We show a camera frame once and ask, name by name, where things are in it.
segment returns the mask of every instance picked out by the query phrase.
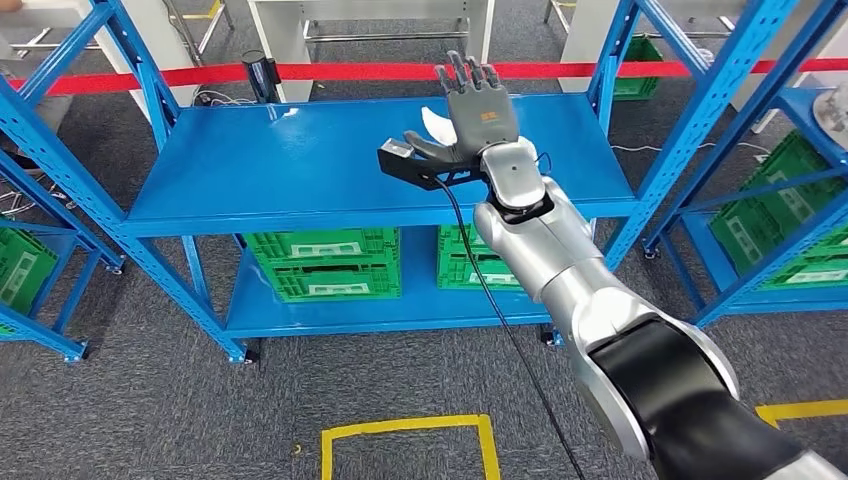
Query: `robot finger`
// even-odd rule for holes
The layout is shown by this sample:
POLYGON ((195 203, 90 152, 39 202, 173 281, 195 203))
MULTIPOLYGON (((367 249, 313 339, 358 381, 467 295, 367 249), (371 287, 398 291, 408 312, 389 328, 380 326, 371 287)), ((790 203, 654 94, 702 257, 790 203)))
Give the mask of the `robot finger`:
POLYGON ((483 68, 480 62, 470 55, 465 57, 465 61, 471 67, 471 81, 474 82, 474 88, 480 90, 483 87, 483 68))
POLYGON ((498 72, 495 71, 495 67, 486 64, 483 65, 483 71, 486 72, 486 79, 489 80, 489 85, 492 88, 498 88, 501 86, 501 79, 498 78, 498 72))
POLYGON ((465 71, 465 62, 462 60, 462 57, 456 53, 456 50, 450 50, 448 52, 448 57, 456 71, 456 83, 459 86, 459 92, 462 93, 462 91, 465 90, 465 85, 468 83, 468 72, 465 71))
POLYGON ((450 93, 453 90, 453 80, 448 76, 447 70, 445 70, 444 65, 436 65, 436 75, 439 77, 439 83, 442 84, 442 88, 445 89, 445 93, 450 93))

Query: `blue shelving unit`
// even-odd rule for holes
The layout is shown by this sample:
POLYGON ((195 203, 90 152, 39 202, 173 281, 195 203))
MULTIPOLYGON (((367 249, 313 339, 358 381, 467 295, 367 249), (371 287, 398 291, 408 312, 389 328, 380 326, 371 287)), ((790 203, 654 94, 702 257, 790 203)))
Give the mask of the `blue shelving unit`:
POLYGON ((65 329, 97 265, 102 262, 108 270, 120 273, 124 259, 99 240, 79 219, 2 151, 0 151, 0 175, 5 177, 12 187, 35 202, 58 225, 0 220, 0 227, 32 232, 58 257, 52 272, 33 300, 29 312, 20 313, 0 304, 0 326, 5 330, 3 334, 0 334, 0 342, 32 341, 60 353, 66 362, 78 361, 83 357, 87 343, 65 337, 65 329), (39 321, 41 308, 77 249, 86 255, 85 264, 77 274, 74 286, 66 297, 55 322, 50 326, 45 325, 39 321))
MULTIPOLYGON (((621 219, 607 245, 615 267, 633 244, 794 6, 752 0, 716 62, 708 66, 654 0, 623 0, 586 93, 518 95, 522 135, 554 161, 552 175, 589 218, 621 219), (639 15, 664 33, 698 87, 657 162, 637 190, 606 139, 616 72, 639 15)), ((0 83, 0 128, 27 142, 39 165, 227 352, 245 360, 242 339, 279 335, 497 325, 479 292, 435 288, 435 225, 452 223, 441 193, 384 176, 376 149, 404 130, 422 130, 420 108, 442 98, 241 105, 181 109, 118 0, 94 9, 32 79, 14 92, 0 83), (159 157, 135 204, 121 210, 79 161, 32 114, 32 102, 105 27, 124 51, 150 112, 159 157), (198 133, 214 142, 198 142, 198 133), (395 300, 285 304, 245 251, 228 315, 216 316, 195 235, 343 227, 402 227, 403 296, 395 300), (153 245, 179 236, 191 270, 184 281, 153 245)), ((456 196, 466 214, 482 185, 456 196)), ((514 323, 548 321, 520 294, 500 293, 514 323)))
POLYGON ((774 70, 763 80, 750 101, 742 108, 715 148, 674 200, 672 207, 644 241, 649 255, 662 243, 663 252, 680 272, 684 286, 698 308, 693 322, 705 326, 724 314, 768 313, 787 311, 835 310, 848 308, 848 286, 828 288, 782 288, 758 290, 758 287, 784 268, 802 252, 814 245, 835 227, 848 222, 848 191, 835 197, 825 208, 804 222, 774 251, 760 260, 744 275, 737 275, 732 263, 709 229, 714 208, 722 203, 774 192, 828 177, 848 178, 848 152, 819 127, 813 118, 813 101, 821 90, 785 88, 790 76, 815 47, 821 35, 848 8, 845 1, 824 1, 813 12, 795 40, 787 47, 774 70), (745 135, 748 128, 769 109, 778 108, 796 125, 807 140, 828 161, 831 168, 775 183, 771 186, 744 190, 708 201, 695 202, 701 188, 717 170, 721 161, 745 135), (715 298, 706 302, 695 286, 669 235, 676 227, 689 237, 704 265, 715 298))

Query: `black cable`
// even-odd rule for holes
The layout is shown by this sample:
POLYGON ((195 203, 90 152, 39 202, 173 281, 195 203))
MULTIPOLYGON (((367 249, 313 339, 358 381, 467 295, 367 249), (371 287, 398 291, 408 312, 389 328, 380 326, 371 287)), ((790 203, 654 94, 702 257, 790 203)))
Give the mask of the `black cable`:
POLYGON ((551 156, 548 155, 548 152, 542 152, 542 153, 539 154, 538 157, 536 157, 536 165, 537 166, 539 165, 539 161, 542 159, 542 157, 545 157, 545 158, 548 159, 548 170, 546 172, 542 172, 542 176, 548 176, 548 175, 551 174, 551 170, 554 169, 554 162, 553 162, 553 160, 551 160, 551 156))
POLYGON ((445 191, 448 196, 448 200, 451 202, 451 206, 453 206, 453 211, 456 214, 456 221, 459 224, 459 232, 462 235, 462 243, 465 244, 465 251, 468 253, 468 259, 471 261, 471 267, 474 269, 474 273, 477 274, 477 278, 480 279, 480 285, 483 287, 483 292, 486 294, 486 298, 489 299, 489 303, 492 304, 492 309, 495 311, 498 319, 500 319, 501 325, 503 325, 506 333, 509 335, 509 339, 512 341, 515 351, 518 352, 518 356, 521 357, 521 363, 524 364, 524 368, 530 375, 530 381, 533 383, 533 388, 536 389, 536 393, 539 394, 539 399, 542 400, 542 405, 545 407, 545 411, 548 412, 548 419, 554 427, 557 437, 559 437, 559 442, 562 444, 562 448, 565 449, 565 453, 568 455, 568 460, 571 462, 571 466, 574 467, 574 471, 577 472, 577 478, 580 480, 586 480, 586 477, 583 475, 583 470, 581 470, 580 465, 577 464, 577 458, 574 456, 574 452, 571 450, 571 447, 568 445, 568 441, 565 439, 562 427, 560 427, 559 422, 556 419, 556 415, 554 415, 554 409, 551 407, 551 402, 548 400, 548 396, 545 395, 545 391, 542 390, 542 385, 539 383, 539 377, 536 376, 533 368, 530 367, 530 362, 527 361, 524 351, 518 344, 518 339, 515 338, 515 332, 512 331, 512 326, 506 321, 506 317, 501 311, 501 307, 498 306, 498 302, 495 301, 495 297, 492 296, 492 291, 489 290, 489 285, 486 284, 485 277, 483 277, 483 274, 480 273, 480 267, 477 266, 477 259, 474 258, 474 253, 471 251, 471 242, 468 240, 468 233, 465 231, 465 223, 462 221, 462 210, 459 208, 459 202, 456 201, 456 197, 454 197, 453 192, 450 191, 450 188, 448 188, 448 186, 445 185, 439 177, 434 176, 433 180, 439 184, 442 190, 445 191))

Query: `red barrier tape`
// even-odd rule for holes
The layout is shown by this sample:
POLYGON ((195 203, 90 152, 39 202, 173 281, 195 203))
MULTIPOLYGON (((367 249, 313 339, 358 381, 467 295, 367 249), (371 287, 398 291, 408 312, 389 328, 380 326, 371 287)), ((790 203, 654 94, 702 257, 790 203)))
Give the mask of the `red barrier tape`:
MULTIPOLYGON (((767 73, 776 62, 762 60, 754 65, 753 73, 767 73)), ((559 77, 591 77, 594 63, 499 63, 494 65, 501 78, 546 79, 559 77)), ((802 72, 848 70, 848 58, 819 58, 808 60, 802 72)), ((277 65, 283 80, 435 80, 433 65, 421 63, 316 63, 277 65)), ((247 80, 241 64, 213 65, 208 67, 164 70, 165 82, 172 86, 209 85, 247 80)), ((685 77, 690 72, 679 62, 626 62, 619 77, 685 77)), ((23 80, 12 80, 12 87, 20 88, 23 80)), ((135 77, 129 73, 69 75, 60 77, 50 88, 49 95, 123 92, 139 88, 135 77)))

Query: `yellow floor tape marking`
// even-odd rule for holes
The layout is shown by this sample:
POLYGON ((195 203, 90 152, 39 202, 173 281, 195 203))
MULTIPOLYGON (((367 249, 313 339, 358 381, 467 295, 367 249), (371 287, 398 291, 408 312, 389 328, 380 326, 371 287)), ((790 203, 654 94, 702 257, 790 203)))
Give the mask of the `yellow floor tape marking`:
POLYGON ((848 415, 848 400, 824 400, 821 402, 784 403, 782 405, 760 405, 757 415, 774 428, 778 420, 793 418, 829 417, 848 415))
POLYGON ((477 427, 480 451, 483 454, 483 472, 486 480, 501 480, 495 435, 488 415, 448 415, 443 417, 402 418, 382 422, 357 423, 329 428, 321 432, 321 479, 333 478, 333 440, 354 435, 422 430, 427 428, 477 427))
POLYGON ((219 8, 221 8, 221 0, 215 0, 215 3, 212 4, 212 8, 209 9, 208 13, 183 15, 183 19, 184 20, 212 20, 213 18, 215 18, 215 14, 218 13, 219 8))

